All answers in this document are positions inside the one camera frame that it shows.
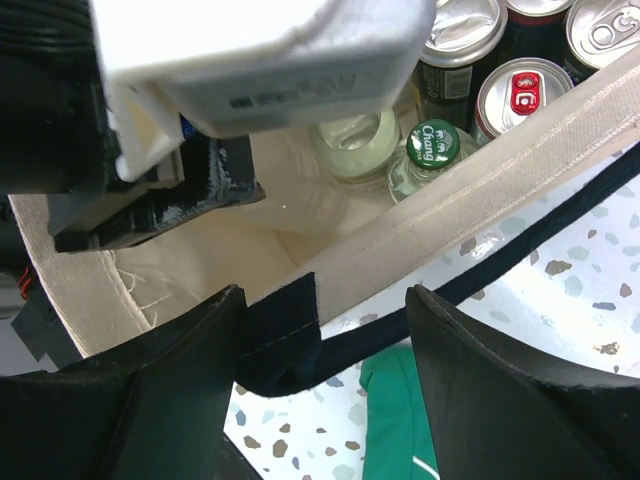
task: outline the white device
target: white device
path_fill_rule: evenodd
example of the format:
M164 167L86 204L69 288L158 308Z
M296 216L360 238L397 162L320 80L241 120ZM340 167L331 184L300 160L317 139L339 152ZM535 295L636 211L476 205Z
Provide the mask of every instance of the white device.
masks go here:
M96 50L134 181L184 140L391 107L435 0L91 0Z

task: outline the bottle cap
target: bottle cap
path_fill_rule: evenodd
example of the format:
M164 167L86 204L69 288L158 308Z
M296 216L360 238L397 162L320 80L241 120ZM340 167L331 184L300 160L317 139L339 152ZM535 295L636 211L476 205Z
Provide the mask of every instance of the bottle cap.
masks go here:
M444 120L428 120L411 130L407 155L418 167L439 170L449 165L460 152L456 128Z

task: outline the terrazzo table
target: terrazzo table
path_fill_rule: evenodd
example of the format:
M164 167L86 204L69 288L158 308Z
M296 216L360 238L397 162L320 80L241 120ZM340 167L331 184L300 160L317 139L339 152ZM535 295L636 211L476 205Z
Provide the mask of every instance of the terrazzo table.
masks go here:
M329 337L403 305L406 288L435 289L508 243L613 161L526 206L324 327ZM541 350L640 377L640 178L460 305ZM360 365L288 398L236 386L225 431L267 480L362 477L366 394Z

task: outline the green fabric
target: green fabric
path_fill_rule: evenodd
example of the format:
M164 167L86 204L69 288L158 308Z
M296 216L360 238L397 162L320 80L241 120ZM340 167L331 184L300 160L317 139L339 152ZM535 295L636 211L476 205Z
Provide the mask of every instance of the green fabric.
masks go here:
M360 385L367 391L364 480L433 480L413 457L435 471L436 456L413 350L391 347L365 360Z

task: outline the soda can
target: soda can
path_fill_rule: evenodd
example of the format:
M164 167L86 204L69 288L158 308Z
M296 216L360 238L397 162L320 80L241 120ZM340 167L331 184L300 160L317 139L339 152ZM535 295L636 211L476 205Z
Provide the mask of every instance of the soda can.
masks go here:
M500 43L500 63L521 57L560 62L563 21L574 0L506 0L509 21Z
M484 79L498 65L507 25L504 0L438 2L431 36L413 71L420 122L439 118L469 131Z
M518 58L498 67L482 84L471 136L486 145L573 88L561 67L542 58Z
M577 0L566 22L563 65L574 83L640 43L640 0Z

